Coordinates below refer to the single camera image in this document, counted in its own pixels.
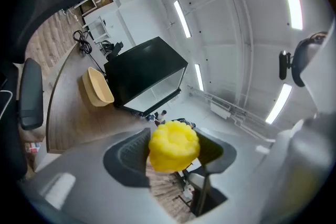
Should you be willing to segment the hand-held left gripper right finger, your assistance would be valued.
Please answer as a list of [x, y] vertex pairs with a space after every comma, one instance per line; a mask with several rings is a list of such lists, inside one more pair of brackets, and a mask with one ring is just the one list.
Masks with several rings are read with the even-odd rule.
[[248, 137], [195, 129], [203, 174], [194, 223], [261, 223], [268, 182], [261, 166], [266, 154]]

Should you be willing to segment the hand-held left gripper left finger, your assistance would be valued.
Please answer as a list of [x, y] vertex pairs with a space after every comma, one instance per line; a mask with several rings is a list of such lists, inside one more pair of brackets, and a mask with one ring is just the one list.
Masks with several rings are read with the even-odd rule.
[[151, 130], [66, 150], [21, 188], [50, 223], [174, 223], [146, 177]]

